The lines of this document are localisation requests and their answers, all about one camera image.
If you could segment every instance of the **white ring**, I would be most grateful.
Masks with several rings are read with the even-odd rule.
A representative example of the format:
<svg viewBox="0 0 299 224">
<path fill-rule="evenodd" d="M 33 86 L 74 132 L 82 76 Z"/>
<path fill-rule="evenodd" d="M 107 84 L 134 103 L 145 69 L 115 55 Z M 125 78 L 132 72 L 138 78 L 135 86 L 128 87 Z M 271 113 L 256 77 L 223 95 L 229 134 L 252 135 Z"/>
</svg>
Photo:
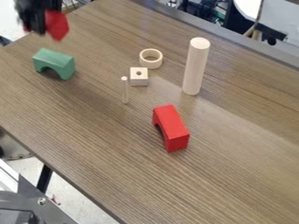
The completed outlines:
<svg viewBox="0 0 299 224">
<path fill-rule="evenodd" d="M 154 57 L 155 60 L 148 60 L 146 58 Z M 163 63 L 163 54 L 157 49 L 149 48 L 140 52 L 139 63 L 142 67 L 147 67 L 148 69 L 159 68 Z"/>
</svg>

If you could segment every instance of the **metal frame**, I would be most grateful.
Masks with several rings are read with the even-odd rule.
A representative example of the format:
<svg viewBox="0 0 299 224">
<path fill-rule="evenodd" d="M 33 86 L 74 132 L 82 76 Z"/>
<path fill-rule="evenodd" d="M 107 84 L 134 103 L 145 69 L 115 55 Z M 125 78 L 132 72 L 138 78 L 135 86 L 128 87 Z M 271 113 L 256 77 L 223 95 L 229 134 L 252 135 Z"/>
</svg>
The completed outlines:
<svg viewBox="0 0 299 224">
<path fill-rule="evenodd" d="M 43 169 L 39 175 L 38 184 L 37 184 L 37 188 L 42 193 L 46 192 L 52 177 L 52 173 L 53 171 L 46 164 L 44 164 Z"/>
</svg>

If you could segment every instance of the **red arch block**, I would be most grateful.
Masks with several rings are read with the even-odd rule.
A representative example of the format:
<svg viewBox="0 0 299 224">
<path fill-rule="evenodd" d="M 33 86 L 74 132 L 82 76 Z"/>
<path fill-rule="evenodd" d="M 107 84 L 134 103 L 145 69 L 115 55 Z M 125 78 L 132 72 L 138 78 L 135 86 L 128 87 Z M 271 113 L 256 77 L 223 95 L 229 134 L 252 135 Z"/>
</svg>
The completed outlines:
<svg viewBox="0 0 299 224">
<path fill-rule="evenodd" d="M 182 150 L 188 146 L 190 133 L 173 105 L 154 108 L 152 122 L 160 127 L 168 152 Z"/>
</svg>

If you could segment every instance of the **white floor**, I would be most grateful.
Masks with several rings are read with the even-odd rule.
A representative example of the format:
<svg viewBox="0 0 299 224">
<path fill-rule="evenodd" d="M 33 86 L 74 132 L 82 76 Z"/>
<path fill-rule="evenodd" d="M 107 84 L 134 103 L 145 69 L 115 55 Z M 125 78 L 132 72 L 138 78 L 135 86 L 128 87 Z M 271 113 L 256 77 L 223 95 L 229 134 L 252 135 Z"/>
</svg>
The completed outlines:
<svg viewBox="0 0 299 224">
<path fill-rule="evenodd" d="M 7 162 L 16 172 L 21 173 L 32 184 L 36 185 L 43 164 L 34 157 Z M 93 202 L 65 182 L 56 173 L 46 194 L 49 198 L 55 195 L 59 207 L 79 224 L 117 224 L 108 214 Z"/>
</svg>

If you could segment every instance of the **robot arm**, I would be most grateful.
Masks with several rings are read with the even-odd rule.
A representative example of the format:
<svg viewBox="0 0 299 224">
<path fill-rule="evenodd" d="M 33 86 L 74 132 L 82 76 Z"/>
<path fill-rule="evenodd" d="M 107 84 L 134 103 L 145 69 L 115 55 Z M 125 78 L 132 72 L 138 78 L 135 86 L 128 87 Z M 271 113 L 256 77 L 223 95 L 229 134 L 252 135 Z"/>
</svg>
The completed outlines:
<svg viewBox="0 0 299 224">
<path fill-rule="evenodd" d="M 16 0 L 16 10 L 25 30 L 40 35 L 49 32 L 57 40 L 68 32 L 66 17 L 60 13 L 61 5 L 62 0 Z"/>
</svg>

